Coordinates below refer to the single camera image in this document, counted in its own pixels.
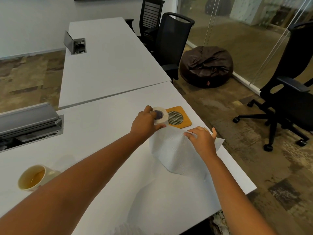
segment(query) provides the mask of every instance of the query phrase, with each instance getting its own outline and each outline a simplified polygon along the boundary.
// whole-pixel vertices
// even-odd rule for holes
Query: cup of tea
[[[18,179],[18,187],[25,191],[35,191],[60,173],[44,165],[35,165],[23,172]]]

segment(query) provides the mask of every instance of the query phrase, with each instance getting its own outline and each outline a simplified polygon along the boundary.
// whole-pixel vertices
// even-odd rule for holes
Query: floor
[[[57,109],[64,55],[59,51],[0,61],[0,112],[40,102]],[[313,143],[301,148],[295,144],[296,135],[278,128],[273,152],[263,151],[269,132],[264,120],[232,122],[238,114],[261,113],[256,106],[246,106],[259,97],[233,78],[214,89],[194,87],[181,77],[174,86],[205,124],[226,139],[225,148],[257,186],[249,199],[277,233],[312,234]],[[221,234],[218,221],[225,226],[222,213],[209,221],[215,234]]]
[[[263,87],[272,77],[284,52],[288,37],[280,40],[280,47],[260,70],[282,36],[281,34],[258,25],[249,26],[225,16],[215,16],[213,25],[212,18],[208,29],[211,16],[205,14],[204,6],[200,5],[192,8],[187,16],[196,21],[188,37],[191,43],[197,46],[219,46],[228,50],[233,58],[234,72],[258,88]],[[307,69],[297,77],[297,80],[302,83],[308,81],[312,78],[312,72],[313,60]]]

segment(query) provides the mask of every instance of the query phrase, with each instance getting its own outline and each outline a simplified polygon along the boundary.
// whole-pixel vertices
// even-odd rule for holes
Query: coaster
[[[176,128],[185,128],[192,125],[189,117],[181,106],[166,109],[168,112],[168,124]]]

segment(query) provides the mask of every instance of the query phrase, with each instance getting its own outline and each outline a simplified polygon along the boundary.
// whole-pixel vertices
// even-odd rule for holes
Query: person's left arm
[[[127,158],[155,131],[155,112],[147,106],[130,133],[76,163],[38,188],[0,218],[2,234],[70,235],[89,204]]]

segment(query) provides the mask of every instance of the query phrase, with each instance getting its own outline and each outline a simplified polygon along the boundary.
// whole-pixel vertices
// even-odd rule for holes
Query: brown liquid
[[[33,178],[26,185],[26,188],[29,189],[29,188],[37,185],[41,181],[41,179],[44,177],[44,175],[45,175],[45,170],[42,170],[42,171],[37,172],[36,174],[34,174]]]

